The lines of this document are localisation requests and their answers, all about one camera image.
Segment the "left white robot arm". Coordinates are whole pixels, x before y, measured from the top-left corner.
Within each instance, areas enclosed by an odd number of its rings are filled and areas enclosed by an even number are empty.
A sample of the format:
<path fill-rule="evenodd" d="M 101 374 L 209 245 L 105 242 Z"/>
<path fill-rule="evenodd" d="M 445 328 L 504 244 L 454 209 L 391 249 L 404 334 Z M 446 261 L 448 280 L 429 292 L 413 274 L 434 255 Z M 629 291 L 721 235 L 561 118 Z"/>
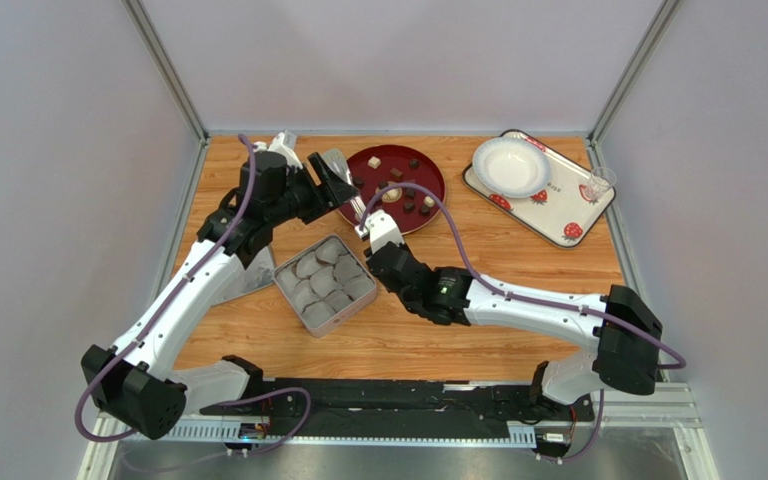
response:
<path fill-rule="evenodd" d="M 254 366 L 225 356 L 213 365 L 177 370 L 174 364 L 208 310 L 244 282 L 270 248 L 276 227 L 305 224 L 358 196 L 337 149 L 301 161 L 283 134 L 270 143 L 238 137 L 248 157 L 239 183 L 204 220 L 188 256 L 147 311 L 111 346 L 91 346 L 81 359 L 87 387 L 77 400 L 80 434 L 102 442 L 83 421 L 93 403 L 130 434 L 165 436 L 190 413 L 243 399 Z"/>

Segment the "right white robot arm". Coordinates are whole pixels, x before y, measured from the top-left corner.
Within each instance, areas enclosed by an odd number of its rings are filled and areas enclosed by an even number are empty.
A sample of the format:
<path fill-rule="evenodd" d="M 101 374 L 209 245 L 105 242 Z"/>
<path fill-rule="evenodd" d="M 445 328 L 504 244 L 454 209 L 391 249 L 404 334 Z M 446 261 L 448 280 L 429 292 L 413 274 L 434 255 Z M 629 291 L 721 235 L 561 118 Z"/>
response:
<path fill-rule="evenodd" d="M 533 375 L 535 402 L 570 405 L 604 388 L 648 396 L 657 383 L 663 326 L 634 290 L 573 295 L 474 277 L 458 267 L 431 268 L 405 245 L 364 252 L 370 273 L 410 313 L 437 325 L 498 326 L 551 336 L 578 346 Z"/>

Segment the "square tin box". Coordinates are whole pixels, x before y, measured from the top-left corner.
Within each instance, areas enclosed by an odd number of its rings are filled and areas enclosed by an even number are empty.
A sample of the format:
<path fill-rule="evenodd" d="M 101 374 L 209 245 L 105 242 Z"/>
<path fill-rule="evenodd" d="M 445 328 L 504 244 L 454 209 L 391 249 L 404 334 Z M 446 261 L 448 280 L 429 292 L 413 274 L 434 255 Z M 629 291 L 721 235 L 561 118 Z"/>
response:
<path fill-rule="evenodd" d="M 345 241 L 322 238 L 274 272 L 275 283 L 307 332 L 321 338 L 377 298 L 377 282 Z"/>

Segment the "metal tongs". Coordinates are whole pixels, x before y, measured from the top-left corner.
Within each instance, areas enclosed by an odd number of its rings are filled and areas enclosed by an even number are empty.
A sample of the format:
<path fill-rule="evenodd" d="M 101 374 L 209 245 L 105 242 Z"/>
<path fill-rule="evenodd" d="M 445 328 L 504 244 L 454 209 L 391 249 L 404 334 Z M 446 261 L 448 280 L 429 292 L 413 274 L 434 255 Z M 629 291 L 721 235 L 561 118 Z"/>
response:
<path fill-rule="evenodd" d="M 338 148 L 332 148 L 321 154 L 327 167 L 344 180 L 349 186 L 355 187 L 353 177 L 348 166 L 347 158 Z"/>

